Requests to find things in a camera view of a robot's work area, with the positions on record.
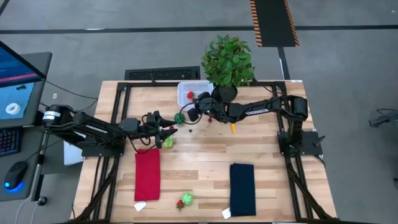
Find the green plant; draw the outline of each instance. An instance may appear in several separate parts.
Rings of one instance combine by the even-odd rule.
[[[249,85],[255,67],[252,67],[251,55],[246,52],[251,52],[246,43],[239,37],[217,35],[217,39],[210,42],[209,51],[206,47],[201,58],[207,80],[219,86]]]

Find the green toy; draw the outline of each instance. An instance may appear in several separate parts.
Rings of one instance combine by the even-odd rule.
[[[184,114],[181,114],[181,113],[176,113],[176,114],[174,115],[174,121],[175,121],[177,124],[183,124],[184,121],[185,121],[185,115],[184,115]]]
[[[169,136],[164,142],[163,142],[163,146],[164,147],[172,147],[174,143],[174,139],[173,136]]]
[[[193,202],[193,196],[190,193],[184,193],[181,198],[184,205],[190,205]]]

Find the potted plant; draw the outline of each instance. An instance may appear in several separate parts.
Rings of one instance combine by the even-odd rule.
[[[254,77],[255,67],[252,67],[251,51],[246,43],[239,37],[217,35],[209,49],[206,47],[201,64],[207,80],[216,86],[211,95],[220,102],[232,102],[238,94],[236,87],[249,85]]]

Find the red cloth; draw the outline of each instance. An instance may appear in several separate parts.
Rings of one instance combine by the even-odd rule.
[[[136,153],[136,194],[134,200],[158,200],[160,197],[160,152],[151,149],[145,154]]]

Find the yellow and black tape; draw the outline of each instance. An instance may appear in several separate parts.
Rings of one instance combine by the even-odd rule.
[[[287,0],[250,0],[250,8],[257,46],[300,45]]]

